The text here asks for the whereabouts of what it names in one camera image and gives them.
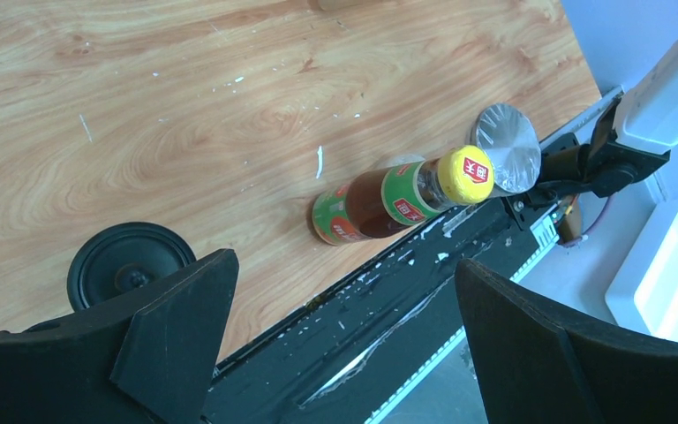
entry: yellow bottle cap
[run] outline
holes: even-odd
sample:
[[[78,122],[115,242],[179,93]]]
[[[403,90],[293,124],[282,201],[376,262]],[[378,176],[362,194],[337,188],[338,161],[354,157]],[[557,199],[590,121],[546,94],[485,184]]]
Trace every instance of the yellow bottle cap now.
[[[438,161],[438,181],[452,201],[460,205],[480,203],[493,191],[493,163],[476,146],[451,150]]]

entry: bottle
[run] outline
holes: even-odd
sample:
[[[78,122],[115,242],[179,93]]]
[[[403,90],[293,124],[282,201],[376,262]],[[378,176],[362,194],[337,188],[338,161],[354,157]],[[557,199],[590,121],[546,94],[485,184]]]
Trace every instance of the bottle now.
[[[330,245],[382,239],[456,205],[487,199],[493,165],[475,146],[439,159],[371,170],[313,203],[313,228]]]

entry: black round speaker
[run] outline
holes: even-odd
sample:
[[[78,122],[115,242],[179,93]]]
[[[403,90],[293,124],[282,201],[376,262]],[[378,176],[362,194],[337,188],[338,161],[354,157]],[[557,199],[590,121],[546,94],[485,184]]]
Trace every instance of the black round speaker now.
[[[191,248],[175,232],[155,223],[121,223],[80,248],[69,268],[66,290],[79,311],[195,261]]]

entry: wooden table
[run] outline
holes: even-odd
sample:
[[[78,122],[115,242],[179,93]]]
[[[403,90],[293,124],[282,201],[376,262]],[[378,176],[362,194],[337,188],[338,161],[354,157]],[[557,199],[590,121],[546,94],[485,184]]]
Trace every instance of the wooden table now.
[[[150,221],[236,250],[225,356],[392,241],[322,245],[314,196],[491,103],[545,137],[598,99],[559,0],[0,0],[0,329],[69,314],[79,247]]]

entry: green label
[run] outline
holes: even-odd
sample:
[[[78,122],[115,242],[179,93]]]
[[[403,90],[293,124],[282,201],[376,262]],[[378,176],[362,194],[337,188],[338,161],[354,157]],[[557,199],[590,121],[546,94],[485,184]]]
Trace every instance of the green label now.
[[[313,203],[313,227],[327,243],[340,245],[369,239],[350,222],[346,198],[349,184],[319,196]]]
[[[417,188],[417,175],[424,162],[406,163],[390,170],[380,189],[383,206],[394,220],[404,225],[417,225],[441,212],[430,208],[422,200]]]

